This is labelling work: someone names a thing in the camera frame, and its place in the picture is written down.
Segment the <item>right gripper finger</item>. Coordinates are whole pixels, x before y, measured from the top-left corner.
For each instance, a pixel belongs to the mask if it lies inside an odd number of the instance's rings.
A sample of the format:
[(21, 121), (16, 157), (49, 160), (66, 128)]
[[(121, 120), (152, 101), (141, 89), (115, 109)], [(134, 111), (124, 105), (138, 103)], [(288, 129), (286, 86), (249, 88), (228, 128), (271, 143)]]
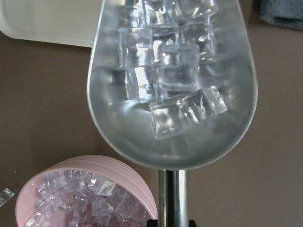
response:
[[(157, 219), (149, 219), (146, 224), (147, 227), (158, 227)], [(196, 222), (194, 220), (189, 220), (189, 227), (196, 227)]]

